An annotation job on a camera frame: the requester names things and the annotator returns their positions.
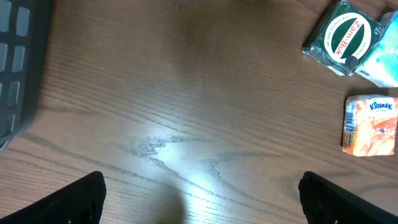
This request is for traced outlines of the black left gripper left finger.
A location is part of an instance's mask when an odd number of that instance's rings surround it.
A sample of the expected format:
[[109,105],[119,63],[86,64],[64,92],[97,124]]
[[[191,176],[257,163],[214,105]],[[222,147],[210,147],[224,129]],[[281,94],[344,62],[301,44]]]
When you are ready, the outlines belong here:
[[39,201],[1,218],[1,224],[98,224],[106,197],[103,174],[94,171]]

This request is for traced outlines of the roll of tape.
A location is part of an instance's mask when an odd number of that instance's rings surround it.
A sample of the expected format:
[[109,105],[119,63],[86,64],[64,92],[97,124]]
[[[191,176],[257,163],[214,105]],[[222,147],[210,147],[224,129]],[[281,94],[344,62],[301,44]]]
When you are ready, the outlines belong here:
[[337,1],[314,27],[302,52],[339,76],[351,76],[383,32],[382,24],[348,1]]

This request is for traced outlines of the orange tissue pack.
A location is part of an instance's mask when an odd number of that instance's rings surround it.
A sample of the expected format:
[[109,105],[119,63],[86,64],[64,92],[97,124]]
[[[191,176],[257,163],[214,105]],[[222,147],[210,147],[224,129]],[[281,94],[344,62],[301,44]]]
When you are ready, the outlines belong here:
[[396,133],[397,98],[384,95],[347,98],[343,152],[356,157],[393,155]]

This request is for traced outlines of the small green wipes pack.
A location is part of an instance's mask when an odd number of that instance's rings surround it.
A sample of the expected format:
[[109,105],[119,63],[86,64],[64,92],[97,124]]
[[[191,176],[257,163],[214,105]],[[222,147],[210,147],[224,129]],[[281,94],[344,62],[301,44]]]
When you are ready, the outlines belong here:
[[397,87],[397,11],[384,14],[380,23],[384,31],[380,40],[356,73],[381,88]]

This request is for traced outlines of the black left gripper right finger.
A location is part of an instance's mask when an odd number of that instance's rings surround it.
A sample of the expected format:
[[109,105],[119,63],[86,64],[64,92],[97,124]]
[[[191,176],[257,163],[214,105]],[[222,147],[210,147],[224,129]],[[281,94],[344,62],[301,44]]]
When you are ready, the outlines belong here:
[[397,223],[396,215],[312,171],[303,174],[298,189],[309,223]]

